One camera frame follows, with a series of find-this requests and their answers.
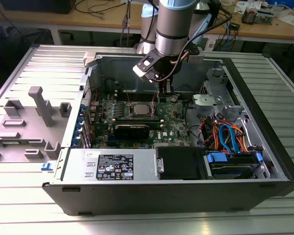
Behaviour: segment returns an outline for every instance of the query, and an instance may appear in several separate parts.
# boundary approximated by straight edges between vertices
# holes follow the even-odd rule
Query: electronic equipment
[[[0,0],[8,11],[35,11],[69,14],[76,0]]]
[[[65,213],[249,210],[294,190],[292,160],[229,59],[191,56],[160,95],[128,73],[140,55],[114,53],[96,49],[43,184]]]
[[[69,101],[51,105],[37,84],[3,99],[0,162],[57,159],[42,188],[69,215],[247,211],[294,191],[294,164],[250,91],[257,70],[239,72],[261,61],[284,82],[279,69],[261,55],[186,48],[197,3],[160,0],[146,56],[79,48],[83,60],[65,64],[86,67],[69,70]]]

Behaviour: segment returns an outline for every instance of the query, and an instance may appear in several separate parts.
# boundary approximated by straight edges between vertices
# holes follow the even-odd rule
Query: warning label
[[[99,155],[98,180],[133,180],[133,155]]]

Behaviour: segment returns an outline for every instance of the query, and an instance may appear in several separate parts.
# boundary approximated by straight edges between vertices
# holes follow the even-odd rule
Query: robotic arm
[[[205,1],[200,0],[199,5],[205,5]],[[157,20],[149,23],[148,35],[144,33],[146,32],[146,24],[144,24],[146,20],[142,15],[142,44],[145,50],[141,51],[149,51],[149,53],[134,66],[133,70],[142,80],[157,82],[160,92],[166,89],[167,82],[172,83],[173,75],[181,69],[181,61],[192,50],[196,50],[196,47],[192,46],[192,41],[232,18],[232,15],[221,7],[220,10],[229,17],[188,40],[191,20],[197,4],[198,0],[160,0],[159,9],[152,11],[153,16],[157,14]],[[155,49],[150,50],[154,40]]]

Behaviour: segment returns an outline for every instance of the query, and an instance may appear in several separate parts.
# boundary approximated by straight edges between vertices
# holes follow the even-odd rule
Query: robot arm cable
[[[184,52],[184,50],[186,49],[186,47],[187,47],[187,46],[188,46],[188,45],[189,45],[194,39],[198,38],[199,36],[201,36],[201,35],[203,35],[203,34],[209,32],[210,30],[212,30],[212,29],[214,29],[214,28],[216,28],[216,27],[219,27],[220,25],[222,25],[222,24],[228,22],[230,19],[232,19],[232,14],[231,14],[229,11],[225,10],[223,7],[221,7],[220,10],[223,11],[226,15],[228,15],[228,18],[224,19],[223,21],[221,21],[221,22],[219,22],[219,23],[217,23],[217,24],[215,24],[215,25],[213,25],[213,26],[210,26],[210,27],[207,28],[206,30],[204,30],[204,31],[200,32],[199,34],[193,36],[193,37],[192,37],[192,38],[191,38],[191,39],[185,44],[185,46],[182,48],[182,50],[181,50],[181,52],[180,52],[180,54],[179,54],[179,56],[178,56],[177,63],[176,63],[175,66],[173,67],[172,71],[171,71],[166,77],[161,78],[161,79],[159,79],[159,80],[156,80],[156,82],[162,82],[162,81],[168,79],[168,78],[174,73],[174,70],[176,69],[178,63],[181,61],[181,57],[183,56],[183,52]]]

